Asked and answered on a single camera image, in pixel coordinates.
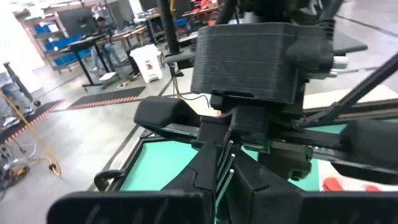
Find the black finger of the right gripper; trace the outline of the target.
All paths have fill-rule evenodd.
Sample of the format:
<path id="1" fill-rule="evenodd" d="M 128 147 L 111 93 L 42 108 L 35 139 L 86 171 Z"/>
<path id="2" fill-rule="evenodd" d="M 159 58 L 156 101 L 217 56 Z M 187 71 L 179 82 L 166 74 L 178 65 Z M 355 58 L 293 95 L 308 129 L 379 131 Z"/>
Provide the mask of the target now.
<path id="1" fill-rule="evenodd" d="M 191 125 L 198 127 L 197 137 L 191 140 L 194 149 L 201 148 L 207 142 L 215 142 L 218 147 L 224 146 L 225 137 L 229 131 L 233 112 L 223 113 L 221 116 L 205 116 L 196 114 L 191 118 Z"/>
<path id="2" fill-rule="evenodd" d="M 231 111 L 231 139 L 239 143 L 265 147 L 269 134 L 269 112 L 259 106 L 237 106 Z"/>

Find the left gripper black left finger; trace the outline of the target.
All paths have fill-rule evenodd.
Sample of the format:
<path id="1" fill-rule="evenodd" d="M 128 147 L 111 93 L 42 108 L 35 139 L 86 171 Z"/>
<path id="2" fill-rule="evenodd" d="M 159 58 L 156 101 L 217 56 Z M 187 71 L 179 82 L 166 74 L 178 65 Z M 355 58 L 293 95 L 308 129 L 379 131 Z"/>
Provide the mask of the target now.
<path id="1" fill-rule="evenodd" d="M 215 221 L 218 146 L 204 144 L 159 191 L 74 192 L 56 200 L 48 224 L 210 224 Z"/>

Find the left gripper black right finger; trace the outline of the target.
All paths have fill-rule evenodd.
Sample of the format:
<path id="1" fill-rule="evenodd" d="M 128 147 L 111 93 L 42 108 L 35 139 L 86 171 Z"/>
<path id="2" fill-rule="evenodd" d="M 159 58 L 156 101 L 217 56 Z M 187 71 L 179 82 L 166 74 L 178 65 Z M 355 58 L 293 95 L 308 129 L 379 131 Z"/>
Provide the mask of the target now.
<path id="1" fill-rule="evenodd" d="M 231 223 L 397 223 L 395 192 L 307 192 L 243 151 L 226 191 Z"/>

